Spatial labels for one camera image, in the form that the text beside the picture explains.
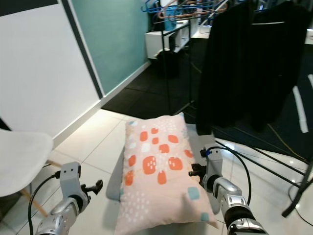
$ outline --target tile floor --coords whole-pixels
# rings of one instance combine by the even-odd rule
[[[98,179],[103,180],[103,189],[97,195],[91,195],[92,200],[86,210],[79,215],[69,234],[102,234],[112,235],[116,225],[119,204],[106,198],[105,192],[108,180],[114,169],[116,161],[122,151],[125,140],[125,123],[132,117],[99,110],[93,117],[84,123],[76,132],[67,138],[61,145],[51,152],[50,159],[59,163],[78,161],[82,166],[81,183],[93,185]],[[227,142],[228,146],[247,154],[257,162],[274,169],[290,180],[300,181],[301,177],[293,171],[267,160],[259,153],[252,152],[248,147]],[[305,170],[305,164],[290,157],[271,153],[278,159]],[[237,184],[247,198],[246,173],[237,159],[228,152],[223,152],[223,175]],[[270,235],[312,235],[313,227],[307,225],[293,212],[288,218],[283,218],[281,212],[289,205],[287,191],[289,184],[278,177],[264,171],[260,167],[245,160],[250,172],[252,182],[252,200],[250,207],[264,228]],[[33,181],[33,188],[46,177],[58,169],[49,166],[42,169]],[[303,195],[299,203],[300,213],[313,223],[313,205],[310,202],[313,196],[313,187],[310,187]],[[37,201],[50,211],[62,198],[62,192],[58,180],[51,180],[38,193]],[[0,235],[28,235],[27,205],[25,198],[21,198],[6,215],[0,224]],[[32,221],[36,228],[43,217],[35,209],[32,211]],[[183,224],[157,227],[145,230],[137,235],[154,234],[192,234],[197,235],[226,235],[223,216],[219,213],[216,218],[220,229],[215,229],[203,223]]]

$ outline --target black clothing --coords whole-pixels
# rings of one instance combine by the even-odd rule
[[[260,131],[275,121],[297,83],[311,18],[292,1],[255,12],[247,0],[213,20],[197,105],[198,134],[243,119]]]

